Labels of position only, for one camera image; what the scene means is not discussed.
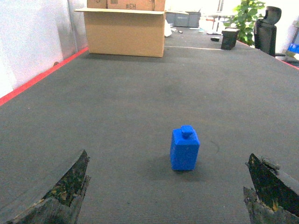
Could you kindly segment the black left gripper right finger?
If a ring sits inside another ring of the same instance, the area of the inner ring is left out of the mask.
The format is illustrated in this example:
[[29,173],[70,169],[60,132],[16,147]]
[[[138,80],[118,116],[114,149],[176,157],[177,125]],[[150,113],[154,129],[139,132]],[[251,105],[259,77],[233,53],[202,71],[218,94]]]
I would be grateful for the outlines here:
[[252,224],[297,224],[299,222],[299,182],[267,157],[255,154],[246,163],[253,188],[243,188]]

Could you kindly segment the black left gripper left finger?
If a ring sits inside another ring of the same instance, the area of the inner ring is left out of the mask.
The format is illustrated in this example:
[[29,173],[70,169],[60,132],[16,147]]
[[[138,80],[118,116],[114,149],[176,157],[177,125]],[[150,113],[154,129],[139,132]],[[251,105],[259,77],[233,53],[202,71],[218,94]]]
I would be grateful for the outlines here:
[[0,210],[2,224],[76,224],[90,182],[80,150]]

